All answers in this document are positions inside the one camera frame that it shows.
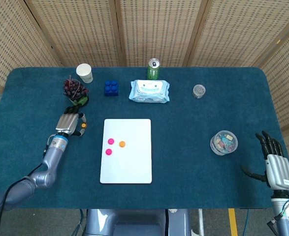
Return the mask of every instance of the red grapes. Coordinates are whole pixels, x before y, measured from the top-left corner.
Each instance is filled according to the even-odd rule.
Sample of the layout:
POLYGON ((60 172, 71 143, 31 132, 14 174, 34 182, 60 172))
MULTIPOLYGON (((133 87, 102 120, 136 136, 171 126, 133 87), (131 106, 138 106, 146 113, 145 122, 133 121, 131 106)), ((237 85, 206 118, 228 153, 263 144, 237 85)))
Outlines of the red grapes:
POLYGON ((64 95, 78 100, 89 92, 78 80, 72 79, 71 76, 64 82, 64 95))

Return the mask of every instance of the yellow floor line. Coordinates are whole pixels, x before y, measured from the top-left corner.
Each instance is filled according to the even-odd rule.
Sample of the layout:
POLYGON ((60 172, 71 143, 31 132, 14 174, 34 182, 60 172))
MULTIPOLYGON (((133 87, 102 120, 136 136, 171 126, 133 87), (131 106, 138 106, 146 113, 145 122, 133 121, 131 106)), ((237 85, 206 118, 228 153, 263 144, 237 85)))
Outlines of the yellow floor line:
POLYGON ((231 236, 237 236, 237 225, 235 218, 235 209, 228 209, 229 225, 231 226, 231 236))

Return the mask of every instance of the white and blue package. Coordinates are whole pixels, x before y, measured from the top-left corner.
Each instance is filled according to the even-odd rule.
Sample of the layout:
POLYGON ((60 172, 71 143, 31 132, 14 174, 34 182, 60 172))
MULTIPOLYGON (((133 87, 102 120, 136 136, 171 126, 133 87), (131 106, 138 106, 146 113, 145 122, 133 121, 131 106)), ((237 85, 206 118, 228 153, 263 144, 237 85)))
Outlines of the white and blue package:
POLYGON ((131 82, 129 99, 135 102, 165 103, 169 83, 165 80, 135 80, 131 82))

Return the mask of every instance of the blue toy block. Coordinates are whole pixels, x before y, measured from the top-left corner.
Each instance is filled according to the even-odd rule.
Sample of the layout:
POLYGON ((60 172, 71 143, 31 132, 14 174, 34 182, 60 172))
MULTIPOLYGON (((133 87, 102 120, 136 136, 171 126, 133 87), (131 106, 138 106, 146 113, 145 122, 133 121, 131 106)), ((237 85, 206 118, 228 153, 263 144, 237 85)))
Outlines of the blue toy block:
POLYGON ((119 87, 118 87, 118 82, 116 80, 106 80, 105 81, 105 96, 118 96, 119 92, 119 87))

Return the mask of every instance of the green can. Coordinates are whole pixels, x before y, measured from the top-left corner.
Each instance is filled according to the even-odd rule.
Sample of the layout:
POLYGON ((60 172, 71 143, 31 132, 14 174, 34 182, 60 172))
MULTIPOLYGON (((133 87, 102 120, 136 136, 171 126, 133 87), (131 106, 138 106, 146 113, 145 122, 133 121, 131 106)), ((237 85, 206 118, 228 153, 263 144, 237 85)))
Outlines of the green can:
POLYGON ((157 80, 160 73, 160 61, 156 58, 149 60, 148 80, 157 80))

